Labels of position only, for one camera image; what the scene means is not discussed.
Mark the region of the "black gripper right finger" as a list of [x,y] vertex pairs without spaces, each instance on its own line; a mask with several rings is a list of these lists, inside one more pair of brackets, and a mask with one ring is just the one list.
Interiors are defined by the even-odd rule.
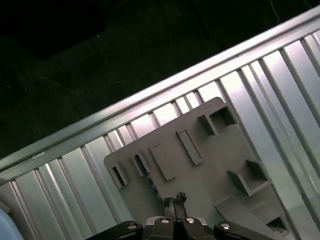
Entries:
[[230,221],[220,221],[213,228],[196,217],[188,216],[184,192],[178,192],[174,199],[176,226],[174,234],[178,240],[270,240],[266,234],[256,232]]

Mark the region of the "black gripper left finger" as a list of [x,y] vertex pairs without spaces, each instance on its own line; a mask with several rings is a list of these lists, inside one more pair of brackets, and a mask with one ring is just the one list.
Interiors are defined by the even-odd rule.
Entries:
[[106,229],[90,240],[172,240],[175,230],[174,199],[163,200],[164,216],[150,217],[145,225],[134,220],[124,221]]

